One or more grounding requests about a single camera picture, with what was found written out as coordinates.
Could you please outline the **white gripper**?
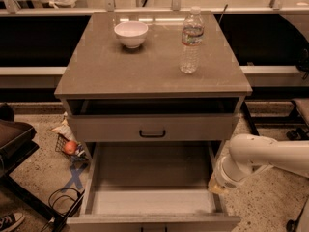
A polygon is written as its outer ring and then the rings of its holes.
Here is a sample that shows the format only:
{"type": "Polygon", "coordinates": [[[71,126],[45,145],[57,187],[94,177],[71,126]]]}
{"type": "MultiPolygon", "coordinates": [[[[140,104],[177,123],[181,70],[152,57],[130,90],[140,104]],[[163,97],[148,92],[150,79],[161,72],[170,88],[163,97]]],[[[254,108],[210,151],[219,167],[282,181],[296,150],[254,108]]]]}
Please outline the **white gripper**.
{"type": "Polygon", "coordinates": [[[226,189],[235,189],[249,177],[271,168],[271,165],[253,165],[250,161],[239,163],[231,155],[227,155],[216,163],[213,176],[208,183],[208,191],[214,194],[223,194],[226,189]]]}

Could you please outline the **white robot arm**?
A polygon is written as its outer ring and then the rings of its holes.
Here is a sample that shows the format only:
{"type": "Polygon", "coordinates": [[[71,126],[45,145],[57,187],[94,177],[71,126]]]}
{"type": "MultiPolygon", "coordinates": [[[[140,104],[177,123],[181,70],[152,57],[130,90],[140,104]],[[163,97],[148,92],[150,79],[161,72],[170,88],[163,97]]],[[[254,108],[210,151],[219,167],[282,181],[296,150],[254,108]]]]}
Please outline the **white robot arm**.
{"type": "Polygon", "coordinates": [[[238,219],[231,232],[308,232],[307,141],[233,137],[213,170],[209,190],[238,219]]]}

